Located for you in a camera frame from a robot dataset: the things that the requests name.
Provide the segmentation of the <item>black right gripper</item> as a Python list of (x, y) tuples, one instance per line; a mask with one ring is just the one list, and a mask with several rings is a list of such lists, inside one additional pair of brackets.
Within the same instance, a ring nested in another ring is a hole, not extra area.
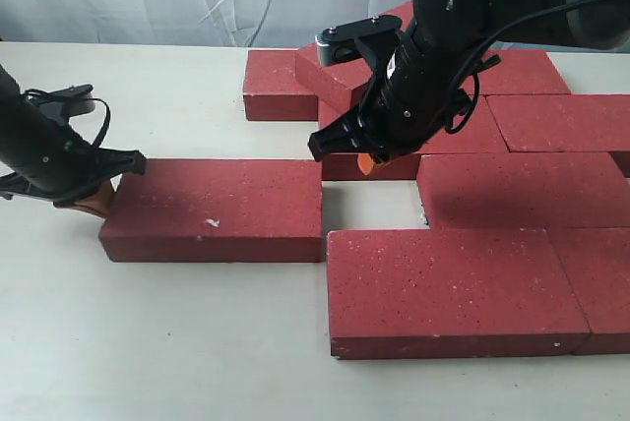
[(399, 44), (382, 70), (372, 72), (361, 100), (327, 127), (308, 147), (317, 161), (341, 152), (361, 152), (356, 163), (370, 176), (396, 155), (419, 150), (473, 101), (457, 74), (478, 47), (472, 39), (458, 50), (432, 45), (415, 24), (398, 33)]

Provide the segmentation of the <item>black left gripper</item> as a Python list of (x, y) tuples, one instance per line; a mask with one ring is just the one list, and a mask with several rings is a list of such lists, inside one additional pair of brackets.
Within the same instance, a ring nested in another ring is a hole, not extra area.
[(12, 172), (1, 177), (1, 197), (53, 203), (59, 210), (105, 218), (114, 201), (110, 179), (142, 175), (146, 158), (137, 150), (104, 149), (111, 111), (96, 137), (88, 141), (66, 123), (48, 119), (25, 92), (1, 93), (1, 163)]

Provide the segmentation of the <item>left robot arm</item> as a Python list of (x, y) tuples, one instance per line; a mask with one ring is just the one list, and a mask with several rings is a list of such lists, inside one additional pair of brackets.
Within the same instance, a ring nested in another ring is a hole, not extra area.
[(71, 126), (71, 118), (105, 104), (93, 89), (82, 84), (22, 90), (1, 71), (1, 163), (12, 170), (1, 177), (3, 199), (32, 198), (104, 217), (114, 198), (111, 179), (145, 173), (147, 158), (140, 151), (101, 146), (111, 121), (108, 105), (94, 139), (84, 139)]

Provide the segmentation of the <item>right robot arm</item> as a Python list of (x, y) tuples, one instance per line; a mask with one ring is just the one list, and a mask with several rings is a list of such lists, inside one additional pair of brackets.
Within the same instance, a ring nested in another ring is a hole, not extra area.
[(408, 23), (379, 15), (328, 28), (316, 38), (320, 63), (362, 59), (371, 78), (308, 147), (318, 161), (353, 152), (370, 173), (467, 125), (479, 94), (463, 84), (499, 63), (494, 43), (609, 50), (628, 38), (629, 0), (412, 0)]

